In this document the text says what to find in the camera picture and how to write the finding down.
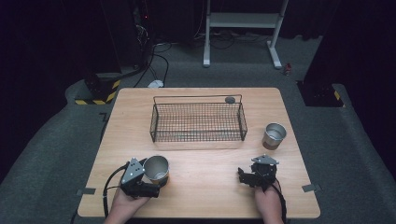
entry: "dark background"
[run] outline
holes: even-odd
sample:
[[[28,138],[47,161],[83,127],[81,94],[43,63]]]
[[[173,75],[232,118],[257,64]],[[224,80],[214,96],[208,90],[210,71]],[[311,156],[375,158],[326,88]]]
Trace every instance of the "dark background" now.
[[[83,55],[86,68],[94,73],[104,71],[94,67],[92,55],[101,65],[112,68],[109,70],[120,71],[118,52],[110,47],[117,43],[104,26],[108,18],[98,5],[105,1],[80,1],[88,5],[83,5],[86,10],[78,15],[94,18],[82,34],[65,30],[70,19],[65,9],[77,7],[78,1],[2,1],[1,180],[35,132],[66,105],[65,90],[84,78],[76,58]],[[153,33],[161,40],[190,43],[205,27],[199,26],[203,2],[148,0]],[[255,12],[277,11],[280,7],[275,1],[267,1],[268,5],[259,0],[241,2],[213,1],[213,10]],[[364,129],[392,173],[396,173],[390,156],[396,128],[394,9],[393,4],[375,0],[290,1],[280,32],[281,37],[301,35],[306,40],[323,35],[305,81],[346,86]],[[86,48],[78,49],[81,55],[74,55],[70,40],[83,45],[84,40],[78,38],[81,35],[102,41],[99,50],[105,53],[92,54],[92,48]]]

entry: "yellow black caution tape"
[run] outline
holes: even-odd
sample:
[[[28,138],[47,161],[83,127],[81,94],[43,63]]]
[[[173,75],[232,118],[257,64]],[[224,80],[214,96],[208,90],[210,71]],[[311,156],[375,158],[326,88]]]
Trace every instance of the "yellow black caution tape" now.
[[[105,98],[102,98],[102,99],[75,99],[75,102],[77,105],[106,105],[106,104],[110,104],[116,95],[117,88],[119,85],[120,85],[120,80],[117,80],[116,82],[114,82],[110,93]]]

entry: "metal bracket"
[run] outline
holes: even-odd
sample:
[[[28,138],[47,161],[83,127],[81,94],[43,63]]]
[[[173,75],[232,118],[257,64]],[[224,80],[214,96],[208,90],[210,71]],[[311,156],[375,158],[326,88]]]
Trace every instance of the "metal bracket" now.
[[[253,158],[251,160],[254,162],[257,162],[259,164],[270,164],[270,165],[279,164],[279,161],[276,161],[273,158],[271,158],[270,156],[267,156],[265,154],[260,157]]]

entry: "wooden table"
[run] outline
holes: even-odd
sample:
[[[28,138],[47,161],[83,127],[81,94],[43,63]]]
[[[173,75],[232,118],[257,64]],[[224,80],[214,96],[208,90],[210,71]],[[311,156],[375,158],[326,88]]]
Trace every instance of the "wooden table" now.
[[[242,94],[245,141],[153,143],[149,134],[154,96]],[[270,122],[285,126],[288,135],[277,150],[262,146],[263,129]],[[281,94],[275,88],[122,89],[114,104],[78,214],[103,217],[102,192],[108,177],[132,157],[143,160],[163,155],[170,163],[170,179],[160,197],[151,199],[136,217],[257,218],[253,189],[239,183],[237,168],[250,173],[251,159],[268,155],[277,161],[276,177],[287,201],[288,218],[320,215],[310,180]],[[120,176],[109,186],[117,186]],[[115,190],[108,192],[111,205]]]

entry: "black curtain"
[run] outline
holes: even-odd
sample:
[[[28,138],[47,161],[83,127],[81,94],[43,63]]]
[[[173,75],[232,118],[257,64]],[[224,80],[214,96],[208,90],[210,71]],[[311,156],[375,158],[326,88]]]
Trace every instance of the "black curtain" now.
[[[60,1],[0,3],[0,181],[38,129],[65,105],[81,80],[60,35]]]
[[[325,35],[340,0],[289,0],[279,36],[304,40]]]

